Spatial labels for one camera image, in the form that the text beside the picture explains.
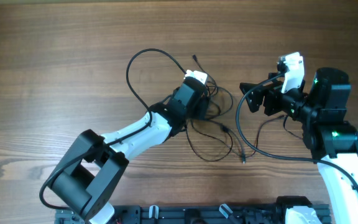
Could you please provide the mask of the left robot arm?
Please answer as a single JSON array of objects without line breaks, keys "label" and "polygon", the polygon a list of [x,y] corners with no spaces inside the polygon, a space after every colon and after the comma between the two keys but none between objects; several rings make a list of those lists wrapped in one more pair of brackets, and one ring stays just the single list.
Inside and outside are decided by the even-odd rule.
[{"label": "left robot arm", "polygon": [[143,118],[113,133],[82,132],[46,182],[86,223],[108,223],[115,214],[109,199],[129,161],[183,131],[206,96],[206,74],[186,75],[168,103],[149,107]]}]

